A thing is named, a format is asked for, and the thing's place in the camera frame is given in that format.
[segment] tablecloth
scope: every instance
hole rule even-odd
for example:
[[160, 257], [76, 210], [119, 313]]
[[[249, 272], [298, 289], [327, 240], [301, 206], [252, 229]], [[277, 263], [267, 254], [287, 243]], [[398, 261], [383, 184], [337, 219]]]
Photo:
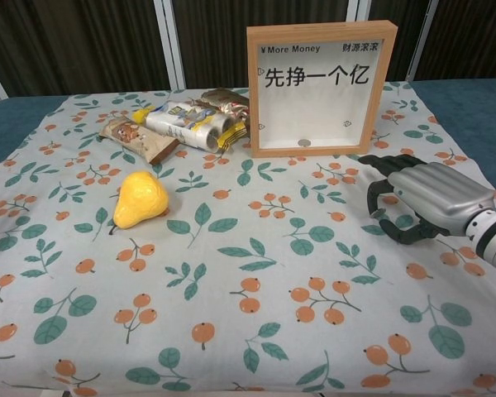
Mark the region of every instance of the tablecloth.
[[[151, 167], [97, 140], [111, 117], [201, 93], [71, 97], [0, 164], [0, 385], [496, 393], [496, 270], [464, 238], [391, 241], [365, 205], [381, 175], [357, 155], [253, 160], [246, 138]], [[405, 83], [384, 86], [370, 152], [490, 187]], [[169, 211], [111, 235], [136, 170]]]

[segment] snack package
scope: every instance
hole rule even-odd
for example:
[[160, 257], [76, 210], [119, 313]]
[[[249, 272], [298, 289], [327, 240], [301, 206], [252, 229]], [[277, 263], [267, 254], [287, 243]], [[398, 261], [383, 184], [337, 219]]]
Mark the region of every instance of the snack package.
[[197, 104], [211, 105], [232, 115], [237, 121], [244, 122], [246, 128], [250, 129], [250, 101], [238, 93], [225, 88], [212, 89], [203, 93]]
[[136, 110], [132, 118], [160, 135], [172, 136], [186, 145], [215, 153], [217, 138], [222, 134], [212, 124], [215, 115], [212, 109], [167, 101], [156, 109]]
[[99, 132], [99, 136], [120, 143], [152, 165], [160, 163], [179, 144], [177, 139], [161, 136], [127, 117], [113, 118]]

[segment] wooden picture frame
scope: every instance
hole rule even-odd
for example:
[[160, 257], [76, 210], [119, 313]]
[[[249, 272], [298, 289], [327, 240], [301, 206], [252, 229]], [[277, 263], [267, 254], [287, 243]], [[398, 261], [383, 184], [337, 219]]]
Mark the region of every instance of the wooden picture frame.
[[253, 157], [368, 151], [393, 23], [249, 26], [246, 35]]

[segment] robotic hand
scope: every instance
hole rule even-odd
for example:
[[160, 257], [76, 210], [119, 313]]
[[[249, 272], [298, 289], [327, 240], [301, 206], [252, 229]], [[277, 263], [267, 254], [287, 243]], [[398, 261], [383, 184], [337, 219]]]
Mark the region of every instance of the robotic hand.
[[367, 205], [374, 218], [380, 194], [395, 193], [419, 218], [418, 225], [401, 230], [387, 219], [380, 227], [396, 242], [413, 244], [424, 238], [467, 236], [476, 254], [496, 267], [496, 207], [494, 192], [441, 163], [425, 163], [410, 155], [365, 155], [387, 179], [373, 182]]

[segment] yellow pear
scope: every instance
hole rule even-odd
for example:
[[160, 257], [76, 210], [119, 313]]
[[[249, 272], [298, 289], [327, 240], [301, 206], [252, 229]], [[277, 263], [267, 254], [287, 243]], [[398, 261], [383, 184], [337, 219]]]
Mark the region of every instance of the yellow pear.
[[133, 227], [154, 218], [167, 209], [169, 196], [164, 186], [148, 171], [133, 172], [123, 180], [114, 223], [121, 228]]

